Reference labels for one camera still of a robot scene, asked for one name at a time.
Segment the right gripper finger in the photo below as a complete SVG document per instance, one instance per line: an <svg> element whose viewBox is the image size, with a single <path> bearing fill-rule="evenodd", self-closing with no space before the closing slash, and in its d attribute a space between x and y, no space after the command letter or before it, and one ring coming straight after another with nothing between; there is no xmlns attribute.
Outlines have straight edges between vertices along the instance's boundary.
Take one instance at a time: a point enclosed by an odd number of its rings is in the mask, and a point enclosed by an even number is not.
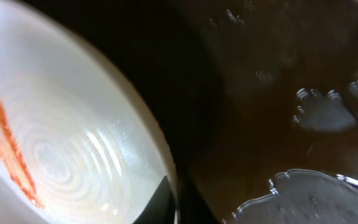
<svg viewBox="0 0 358 224"><path fill-rule="evenodd" d="M175 201L165 176L134 224L174 224Z"/></svg>

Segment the white plate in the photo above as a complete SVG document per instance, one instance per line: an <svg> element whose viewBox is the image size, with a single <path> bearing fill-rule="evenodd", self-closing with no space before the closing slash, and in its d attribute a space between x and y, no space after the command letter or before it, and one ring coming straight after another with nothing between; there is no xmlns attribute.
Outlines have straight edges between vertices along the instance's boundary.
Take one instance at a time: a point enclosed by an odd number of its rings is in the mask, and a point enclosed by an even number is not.
<svg viewBox="0 0 358 224"><path fill-rule="evenodd" d="M0 1L0 223L134 223L177 175L158 123L89 43Z"/></svg>

